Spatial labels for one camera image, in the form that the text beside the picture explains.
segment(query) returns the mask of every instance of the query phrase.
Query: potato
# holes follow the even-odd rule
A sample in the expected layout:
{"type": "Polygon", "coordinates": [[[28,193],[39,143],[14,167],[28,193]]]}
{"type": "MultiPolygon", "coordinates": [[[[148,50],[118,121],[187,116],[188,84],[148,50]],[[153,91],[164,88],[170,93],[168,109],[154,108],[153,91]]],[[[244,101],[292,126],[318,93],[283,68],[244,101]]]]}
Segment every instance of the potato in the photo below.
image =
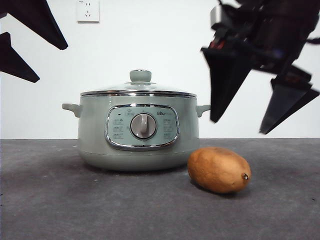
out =
{"type": "Polygon", "coordinates": [[[215,193],[239,192],[251,179],[248,162],[235,152],[222,147],[203,147],[188,159],[188,173],[201,187],[215,193]]]}

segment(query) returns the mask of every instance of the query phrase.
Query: pot base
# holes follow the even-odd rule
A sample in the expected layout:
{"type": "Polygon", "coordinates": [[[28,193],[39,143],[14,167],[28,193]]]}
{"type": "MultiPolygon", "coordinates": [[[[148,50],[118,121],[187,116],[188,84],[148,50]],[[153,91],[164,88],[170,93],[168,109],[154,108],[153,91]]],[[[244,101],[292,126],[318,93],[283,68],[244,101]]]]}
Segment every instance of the pot base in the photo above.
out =
{"type": "Polygon", "coordinates": [[[79,155],[94,167],[126,172],[163,170],[187,164],[191,151],[158,155],[109,155],[84,152],[79,155]]]}

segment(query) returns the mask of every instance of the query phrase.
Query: black metal part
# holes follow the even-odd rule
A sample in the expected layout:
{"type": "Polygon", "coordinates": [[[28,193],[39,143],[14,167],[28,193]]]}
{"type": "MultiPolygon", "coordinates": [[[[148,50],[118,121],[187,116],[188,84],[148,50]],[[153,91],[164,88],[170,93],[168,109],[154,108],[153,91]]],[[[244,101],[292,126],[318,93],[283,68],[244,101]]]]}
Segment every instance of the black metal part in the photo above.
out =
{"type": "Polygon", "coordinates": [[[260,133],[268,134],[293,113],[319,96],[311,84],[288,84],[271,81],[273,94],[263,117],[260,133]]]}
{"type": "Polygon", "coordinates": [[[210,119],[215,123],[226,111],[238,89],[252,69],[250,59],[235,50],[201,49],[211,76],[210,119]]]}
{"type": "Polygon", "coordinates": [[[320,0],[237,0],[211,12],[216,30],[202,48],[211,75],[211,120],[217,122],[251,69],[276,74],[260,132],[267,134],[319,95],[311,75],[292,63],[319,20],[320,0]]]}
{"type": "Polygon", "coordinates": [[[9,13],[42,38],[64,50],[68,44],[46,0],[1,0],[0,16],[9,13]]]}
{"type": "Polygon", "coordinates": [[[0,72],[14,75],[32,83],[35,83],[40,79],[11,47],[11,38],[8,32],[0,35],[0,53],[2,56],[0,57],[0,72]]]}

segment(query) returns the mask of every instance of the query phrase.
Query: control panel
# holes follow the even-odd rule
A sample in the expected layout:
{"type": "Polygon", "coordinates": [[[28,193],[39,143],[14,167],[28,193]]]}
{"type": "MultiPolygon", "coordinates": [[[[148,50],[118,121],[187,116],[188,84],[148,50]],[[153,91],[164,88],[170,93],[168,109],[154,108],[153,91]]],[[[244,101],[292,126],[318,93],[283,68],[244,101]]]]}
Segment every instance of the control panel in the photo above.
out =
{"type": "Polygon", "coordinates": [[[179,132],[178,116],[172,107],[130,104],[109,111],[105,137],[115,148],[147,151],[172,144],[179,132]]]}

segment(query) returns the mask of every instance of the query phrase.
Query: chrome trim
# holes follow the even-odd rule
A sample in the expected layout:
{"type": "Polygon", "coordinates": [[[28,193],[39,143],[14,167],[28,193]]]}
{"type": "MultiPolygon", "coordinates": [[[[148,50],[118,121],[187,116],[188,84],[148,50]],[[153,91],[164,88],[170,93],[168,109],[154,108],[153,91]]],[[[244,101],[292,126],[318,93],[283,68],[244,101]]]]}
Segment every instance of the chrome trim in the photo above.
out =
{"type": "Polygon", "coordinates": [[[177,95],[177,96],[188,96],[196,98],[197,95],[188,92],[182,91],[160,91],[160,90],[100,90],[100,91],[85,91],[80,94],[80,96],[89,96],[89,95],[114,95],[114,94],[161,94],[163,97],[170,97],[167,95],[177,95]]]}
{"type": "Polygon", "coordinates": [[[82,98],[91,97],[118,97],[118,96],[131,96],[131,97],[171,97],[171,98],[186,98],[186,99],[196,99],[197,95],[187,96],[187,95],[176,95],[176,94],[161,94],[161,93],[102,93],[102,94],[91,94],[91,95],[81,95],[82,98]]]}
{"type": "Polygon", "coordinates": [[[125,105],[116,105],[113,106],[112,108],[110,108],[106,121],[105,121],[105,125],[104,125],[104,137],[106,139],[106,141],[113,146],[116,149],[120,149],[120,150],[126,150],[126,151],[153,151],[153,150],[159,150],[162,149],[164,147],[168,147],[171,146],[172,144],[174,144],[177,139],[179,138],[180,135],[180,125],[179,125],[179,119],[178,119],[178,113],[175,109],[173,109],[170,106],[167,105],[157,105],[157,104],[136,104],[136,103],[132,103],[132,104],[125,104],[125,105]],[[159,144],[159,145],[124,145],[124,144],[119,144],[116,143],[114,141],[111,140],[111,138],[108,135],[108,122],[109,122],[109,118],[110,118],[110,114],[114,109],[117,108],[128,108],[128,107],[156,107],[156,108],[166,108],[166,109],[170,109],[173,111],[174,115],[175,115],[175,122],[176,122],[176,136],[174,137],[174,139],[170,142],[164,143],[164,144],[159,144]]]}

